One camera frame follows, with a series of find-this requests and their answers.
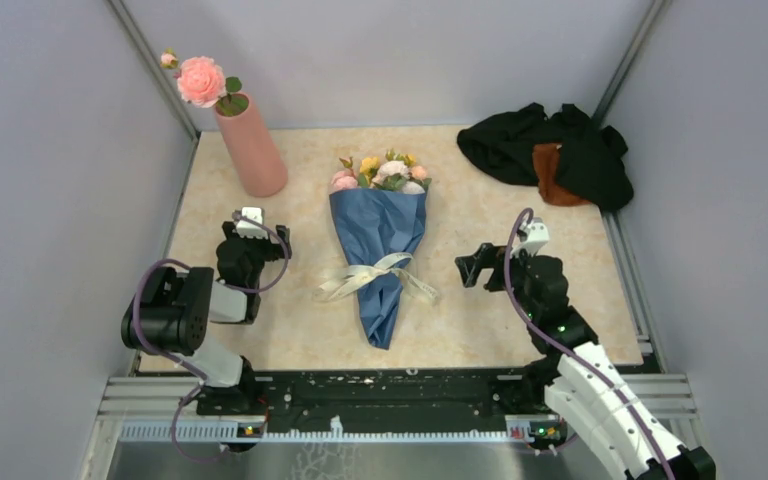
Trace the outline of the blue wrapping paper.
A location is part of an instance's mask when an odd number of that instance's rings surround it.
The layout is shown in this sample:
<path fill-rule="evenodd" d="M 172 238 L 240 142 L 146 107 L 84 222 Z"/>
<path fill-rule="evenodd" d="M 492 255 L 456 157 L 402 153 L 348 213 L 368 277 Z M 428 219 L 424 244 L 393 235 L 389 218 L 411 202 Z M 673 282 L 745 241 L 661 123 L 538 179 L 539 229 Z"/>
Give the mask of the blue wrapping paper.
<path fill-rule="evenodd" d="M 426 230 L 425 193 L 369 188 L 329 195 L 335 231 L 347 263 L 372 266 L 385 256 L 413 254 Z M 356 293 L 359 318 L 368 343 L 387 350 L 398 318 L 403 284 L 388 273 Z"/>

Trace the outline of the cream ribbon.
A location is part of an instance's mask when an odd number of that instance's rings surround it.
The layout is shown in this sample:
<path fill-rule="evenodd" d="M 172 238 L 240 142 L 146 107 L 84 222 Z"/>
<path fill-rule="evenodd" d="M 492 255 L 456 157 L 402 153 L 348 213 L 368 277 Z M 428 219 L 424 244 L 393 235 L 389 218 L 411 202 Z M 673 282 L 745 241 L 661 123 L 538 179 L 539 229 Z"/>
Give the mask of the cream ribbon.
<path fill-rule="evenodd" d="M 350 265 L 339 270 L 322 271 L 323 282 L 314 288 L 312 298 L 317 302 L 340 300 L 379 277 L 395 276 L 410 296 L 434 305 L 440 299 L 439 292 L 416 277 L 411 266 L 413 255 L 407 252 L 384 256 L 373 265 Z"/>

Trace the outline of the mixed flower bouquet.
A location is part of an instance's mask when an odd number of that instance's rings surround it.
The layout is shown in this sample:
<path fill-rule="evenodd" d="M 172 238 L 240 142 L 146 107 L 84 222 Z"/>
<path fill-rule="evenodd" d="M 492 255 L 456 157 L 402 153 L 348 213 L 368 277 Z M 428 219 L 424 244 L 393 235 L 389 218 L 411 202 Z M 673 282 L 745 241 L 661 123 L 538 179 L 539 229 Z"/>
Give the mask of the mixed flower bouquet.
<path fill-rule="evenodd" d="M 371 156 L 361 160 L 340 158 L 341 169 L 329 183 L 331 193 L 352 189 L 419 195 L 426 193 L 432 183 L 428 170 L 414 155 L 389 149 L 383 158 Z"/>

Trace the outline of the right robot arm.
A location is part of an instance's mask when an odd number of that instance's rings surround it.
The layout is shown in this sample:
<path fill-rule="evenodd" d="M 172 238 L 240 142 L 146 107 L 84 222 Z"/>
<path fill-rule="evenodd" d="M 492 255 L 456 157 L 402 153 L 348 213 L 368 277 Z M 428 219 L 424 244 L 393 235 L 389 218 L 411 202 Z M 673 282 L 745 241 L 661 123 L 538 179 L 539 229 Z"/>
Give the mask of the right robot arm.
<path fill-rule="evenodd" d="M 544 357 L 524 369 L 525 403 L 558 414 L 613 478 L 715 478 L 707 450 L 687 446 L 666 429 L 608 359 L 570 303 L 561 259 L 483 243 L 455 264 L 466 288 L 491 270 L 485 290 L 510 294 L 526 315 L 529 335 Z"/>

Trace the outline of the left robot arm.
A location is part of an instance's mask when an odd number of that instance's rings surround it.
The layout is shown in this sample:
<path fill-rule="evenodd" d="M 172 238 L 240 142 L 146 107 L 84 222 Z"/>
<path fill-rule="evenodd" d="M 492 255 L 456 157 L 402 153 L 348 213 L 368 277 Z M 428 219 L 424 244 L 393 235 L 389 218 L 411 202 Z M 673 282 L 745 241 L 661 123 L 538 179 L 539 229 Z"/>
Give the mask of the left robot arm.
<path fill-rule="evenodd" d="M 120 334 L 133 350 L 164 356 L 196 376 L 194 395 L 202 415 L 251 413 L 265 403 L 262 386 L 248 359 L 225 348 L 208 333 L 209 323 L 251 325 L 266 286 L 261 274 L 270 262 L 288 264 L 290 230 L 270 232 L 251 221 L 226 221 L 216 248 L 217 266 L 152 268 L 123 315 Z"/>

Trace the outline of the pink ceramic vase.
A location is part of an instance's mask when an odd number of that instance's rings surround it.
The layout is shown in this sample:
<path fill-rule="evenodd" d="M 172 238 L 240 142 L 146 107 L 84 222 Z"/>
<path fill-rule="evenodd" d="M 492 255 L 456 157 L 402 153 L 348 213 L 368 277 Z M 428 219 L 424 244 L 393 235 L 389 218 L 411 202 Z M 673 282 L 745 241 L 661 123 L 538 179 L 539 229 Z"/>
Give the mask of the pink ceramic vase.
<path fill-rule="evenodd" d="M 288 170 L 256 103 L 244 93 L 222 97 L 214 107 L 222 139 L 245 192 L 269 197 L 288 182 Z"/>

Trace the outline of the pink rose in vase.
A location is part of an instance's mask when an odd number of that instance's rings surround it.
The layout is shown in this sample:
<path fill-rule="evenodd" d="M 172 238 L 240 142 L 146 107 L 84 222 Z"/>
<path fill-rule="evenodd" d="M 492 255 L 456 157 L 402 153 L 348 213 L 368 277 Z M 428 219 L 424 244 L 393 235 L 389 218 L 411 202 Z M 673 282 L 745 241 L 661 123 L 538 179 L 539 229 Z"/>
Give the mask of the pink rose in vase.
<path fill-rule="evenodd" d="M 213 109 L 223 117 L 245 112 L 250 100 L 242 93 L 242 82 L 236 76 L 226 76 L 223 68 L 212 58 L 197 56 L 181 60 L 168 48 L 160 54 L 160 66 L 173 73 L 181 99 L 202 109 Z"/>

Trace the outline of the brown cloth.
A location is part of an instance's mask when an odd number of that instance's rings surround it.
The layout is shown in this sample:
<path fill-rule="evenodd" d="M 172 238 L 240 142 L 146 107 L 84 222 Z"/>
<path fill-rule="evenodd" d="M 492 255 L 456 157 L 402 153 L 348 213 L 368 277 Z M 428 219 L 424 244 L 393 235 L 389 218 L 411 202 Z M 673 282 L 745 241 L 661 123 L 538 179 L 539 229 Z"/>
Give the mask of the brown cloth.
<path fill-rule="evenodd" d="M 587 205 L 589 201 L 572 193 L 556 182 L 560 163 L 560 143 L 545 143 L 534 146 L 532 163 L 538 179 L 538 191 L 543 201 L 559 207 Z"/>

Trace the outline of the black cloth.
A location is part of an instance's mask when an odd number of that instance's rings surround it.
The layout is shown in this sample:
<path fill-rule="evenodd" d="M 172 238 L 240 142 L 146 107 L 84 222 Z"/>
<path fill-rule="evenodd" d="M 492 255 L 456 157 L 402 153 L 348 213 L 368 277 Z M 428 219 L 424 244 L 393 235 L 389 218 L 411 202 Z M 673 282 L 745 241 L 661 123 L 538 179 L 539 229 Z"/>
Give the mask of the black cloth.
<path fill-rule="evenodd" d="M 628 146 L 613 127 L 598 125 L 573 104 L 548 115 L 539 103 L 492 115 L 458 132 L 456 143 L 472 165 L 509 185 L 537 187 L 534 146 L 560 143 L 556 182 L 604 211 L 634 196 L 622 157 Z"/>

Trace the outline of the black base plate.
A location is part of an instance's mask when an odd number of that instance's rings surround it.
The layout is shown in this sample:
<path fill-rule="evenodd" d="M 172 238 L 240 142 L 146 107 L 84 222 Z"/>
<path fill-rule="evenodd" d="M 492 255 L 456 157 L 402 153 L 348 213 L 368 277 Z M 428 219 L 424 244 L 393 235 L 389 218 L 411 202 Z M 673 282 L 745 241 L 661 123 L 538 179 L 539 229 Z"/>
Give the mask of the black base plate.
<path fill-rule="evenodd" d="M 269 433 L 460 433 L 559 440 L 568 428 L 543 402 L 546 373 L 524 368 L 248 372 L 240 385 L 206 387 L 203 416 L 262 417 Z"/>

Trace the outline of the aluminium frame rail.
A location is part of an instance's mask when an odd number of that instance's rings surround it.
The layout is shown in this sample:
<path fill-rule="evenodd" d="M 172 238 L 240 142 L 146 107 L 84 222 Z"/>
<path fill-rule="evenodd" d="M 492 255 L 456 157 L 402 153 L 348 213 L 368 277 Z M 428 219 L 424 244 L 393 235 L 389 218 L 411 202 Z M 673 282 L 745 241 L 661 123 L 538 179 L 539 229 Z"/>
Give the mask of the aluminium frame rail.
<path fill-rule="evenodd" d="M 205 446 L 209 454 L 223 446 L 296 445 L 315 457 L 334 456 L 346 447 L 372 445 L 511 446 L 534 455 L 540 425 L 559 419 L 551 414 L 500 414 L 484 417 L 475 407 L 411 407 L 388 413 L 373 407 L 325 407 L 313 414 L 293 401 L 298 387 L 278 386 L 266 377 L 268 415 L 227 413 L 197 405 L 178 406 L 198 382 L 186 376 L 112 377 L 102 396 L 80 473 L 83 479 L 107 479 L 116 451 L 127 443 Z"/>

